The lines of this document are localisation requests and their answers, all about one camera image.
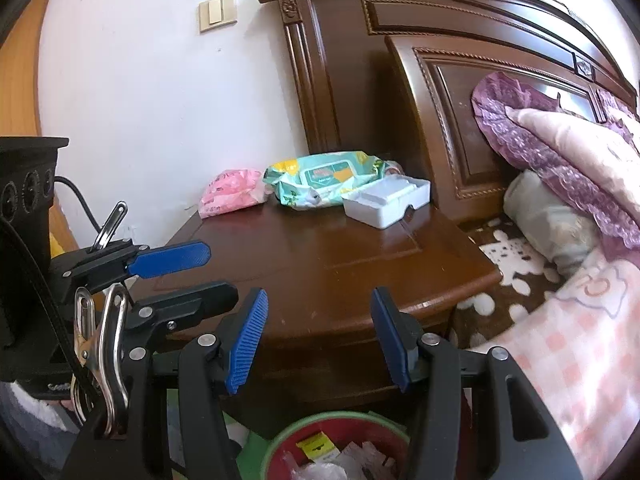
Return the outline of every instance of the white box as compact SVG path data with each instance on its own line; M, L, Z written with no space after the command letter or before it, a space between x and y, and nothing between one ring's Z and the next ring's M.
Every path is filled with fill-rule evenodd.
M431 182L392 174L365 184L342 196L345 214L378 229L386 229L400 220L409 206L428 204Z

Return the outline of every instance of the white wall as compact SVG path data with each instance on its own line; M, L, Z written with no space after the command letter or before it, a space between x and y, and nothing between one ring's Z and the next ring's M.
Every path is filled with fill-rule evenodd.
M165 243L227 168L263 170L306 142L276 4L238 0L238 23L200 35L204 0L50 0L40 41L40 120L70 138L58 174L98 221L118 200L120 229ZM637 85L639 47L610 0L560 0L591 25ZM56 190L78 243L95 232Z

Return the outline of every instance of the purple ruffle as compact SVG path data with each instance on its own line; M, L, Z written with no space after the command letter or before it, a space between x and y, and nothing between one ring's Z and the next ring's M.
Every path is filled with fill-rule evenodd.
M628 108L608 92L598 90L598 97L605 110L611 106L633 117ZM529 130L511 121L504 109L509 106L566 113L558 101L502 72L494 72L482 79L474 89L471 101L478 127L496 153L518 170L535 171L567 204L593 216L602 232L603 251L608 260L626 258L635 264L640 262L638 256L628 254L640 250L640 228L631 216L609 193L565 158ZM621 121L616 122L608 116L604 126L633 145L632 136Z

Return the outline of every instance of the teal wipes package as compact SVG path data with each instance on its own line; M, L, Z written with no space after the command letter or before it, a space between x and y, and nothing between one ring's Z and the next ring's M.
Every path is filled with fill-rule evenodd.
M263 180L282 205L311 209L340 205L344 193L391 173L401 173L394 162L364 152L336 152L278 162L267 168Z

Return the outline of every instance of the pink tissue pack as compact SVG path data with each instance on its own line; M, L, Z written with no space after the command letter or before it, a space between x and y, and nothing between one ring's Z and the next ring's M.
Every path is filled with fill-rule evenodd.
M200 199L200 218L266 202L272 190L262 181L263 173L258 170L226 170L220 173L207 186Z

